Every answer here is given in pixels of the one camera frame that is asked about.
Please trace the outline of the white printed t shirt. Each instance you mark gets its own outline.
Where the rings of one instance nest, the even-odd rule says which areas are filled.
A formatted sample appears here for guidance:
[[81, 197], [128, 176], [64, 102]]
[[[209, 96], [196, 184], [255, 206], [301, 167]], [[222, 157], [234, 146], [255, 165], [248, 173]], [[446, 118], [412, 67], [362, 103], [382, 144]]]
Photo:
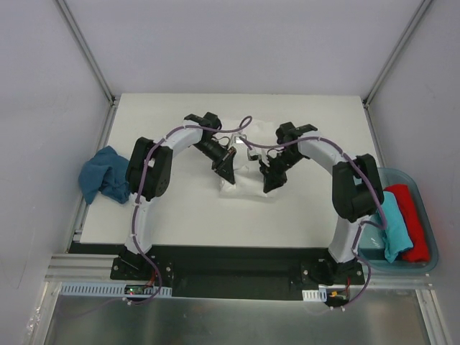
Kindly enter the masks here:
[[[271, 145], [275, 138], [276, 126], [272, 122], [266, 122], [259, 119], [253, 119], [252, 123], [245, 128], [242, 133], [246, 134], [247, 141], [261, 145]], [[219, 134], [218, 139], [227, 139], [230, 148], [237, 151], [234, 159], [234, 185], [221, 179], [220, 196], [222, 198], [273, 198], [276, 191], [263, 193], [263, 176], [259, 171], [259, 162], [250, 162], [247, 159], [246, 145], [229, 144], [232, 134]]]

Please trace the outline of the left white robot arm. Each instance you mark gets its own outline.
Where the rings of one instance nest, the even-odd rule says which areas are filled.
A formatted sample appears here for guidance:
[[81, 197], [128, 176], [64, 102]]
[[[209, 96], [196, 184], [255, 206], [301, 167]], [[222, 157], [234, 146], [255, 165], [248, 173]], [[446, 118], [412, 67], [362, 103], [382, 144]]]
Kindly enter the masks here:
[[154, 142], [140, 137], [134, 146], [126, 171], [133, 202], [129, 236], [119, 254], [122, 263], [135, 279], [143, 280], [152, 271], [152, 263], [144, 257], [152, 248], [151, 230], [147, 225], [155, 204], [166, 192], [171, 177], [173, 158], [194, 146], [211, 161], [211, 169], [226, 182], [235, 184], [234, 158], [236, 150], [225, 147], [214, 134], [222, 131], [217, 115], [203, 117], [189, 114], [181, 126]]

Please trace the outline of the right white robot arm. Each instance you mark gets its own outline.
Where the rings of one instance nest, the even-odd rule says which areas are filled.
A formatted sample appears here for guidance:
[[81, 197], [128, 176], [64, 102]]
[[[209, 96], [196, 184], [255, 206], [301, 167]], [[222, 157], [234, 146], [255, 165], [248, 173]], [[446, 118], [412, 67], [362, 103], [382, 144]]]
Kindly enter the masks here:
[[287, 122], [275, 134], [280, 151], [259, 159], [265, 193], [286, 184], [287, 171], [302, 159], [316, 162], [331, 176], [331, 200], [338, 218], [328, 246], [332, 260], [323, 266], [323, 274], [329, 282], [340, 283], [349, 275], [347, 263], [356, 258], [360, 227], [373, 214], [383, 214], [385, 197], [376, 160], [370, 154], [347, 154], [311, 124]]

